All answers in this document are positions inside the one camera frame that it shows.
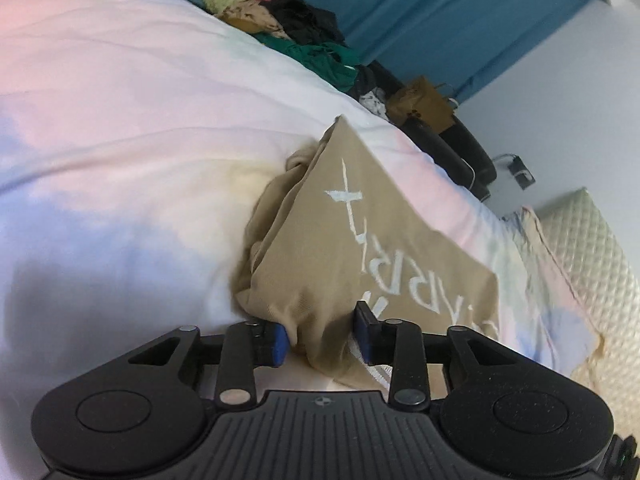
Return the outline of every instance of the ribbed black plate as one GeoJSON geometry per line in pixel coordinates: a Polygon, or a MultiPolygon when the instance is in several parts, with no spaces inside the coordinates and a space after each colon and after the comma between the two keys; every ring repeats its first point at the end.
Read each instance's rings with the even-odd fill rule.
{"type": "MultiPolygon", "coordinates": [[[[226,413],[201,446],[144,480],[496,480],[453,451],[421,413],[379,392],[270,392],[226,413]]],[[[53,473],[47,480],[68,480],[53,473]]]]}

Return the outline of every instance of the pastel bedding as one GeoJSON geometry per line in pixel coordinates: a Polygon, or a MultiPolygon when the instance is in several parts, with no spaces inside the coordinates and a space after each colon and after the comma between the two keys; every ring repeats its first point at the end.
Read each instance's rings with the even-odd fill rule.
{"type": "MultiPolygon", "coordinates": [[[[586,359],[597,336],[539,272],[553,260],[532,274],[522,232],[292,59],[183,0],[0,0],[0,478],[46,472],[29,420],[50,388],[176,326],[244,319],[229,279],[255,203],[340,115],[495,273],[501,343],[564,374],[586,359]]],[[[257,379],[340,387],[299,358],[257,379]]]]}

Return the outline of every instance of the pile of clothes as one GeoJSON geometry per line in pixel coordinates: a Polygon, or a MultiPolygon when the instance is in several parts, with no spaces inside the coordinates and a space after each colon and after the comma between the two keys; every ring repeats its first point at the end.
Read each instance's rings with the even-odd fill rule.
{"type": "Polygon", "coordinates": [[[386,119],[372,70],[344,42],[335,14],[304,0],[189,0],[225,23],[289,56],[386,119]]]}

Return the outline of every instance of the power outlet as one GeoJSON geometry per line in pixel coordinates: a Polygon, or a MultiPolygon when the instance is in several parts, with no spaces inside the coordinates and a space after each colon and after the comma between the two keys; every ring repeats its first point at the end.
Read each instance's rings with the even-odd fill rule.
{"type": "Polygon", "coordinates": [[[524,165],[524,162],[519,156],[516,156],[513,159],[513,162],[508,165],[508,168],[522,190],[525,190],[527,189],[527,187],[532,186],[536,183],[536,179],[533,177],[529,169],[524,165]]]}

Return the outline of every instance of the beige quilted fabric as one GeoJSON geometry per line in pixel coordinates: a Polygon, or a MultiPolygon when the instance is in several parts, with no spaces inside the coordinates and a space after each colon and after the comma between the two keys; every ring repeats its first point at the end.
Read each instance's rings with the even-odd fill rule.
{"type": "Polygon", "coordinates": [[[573,378],[607,402],[616,432],[640,435],[640,283],[587,190],[539,216],[549,247],[604,336],[573,378]]]}

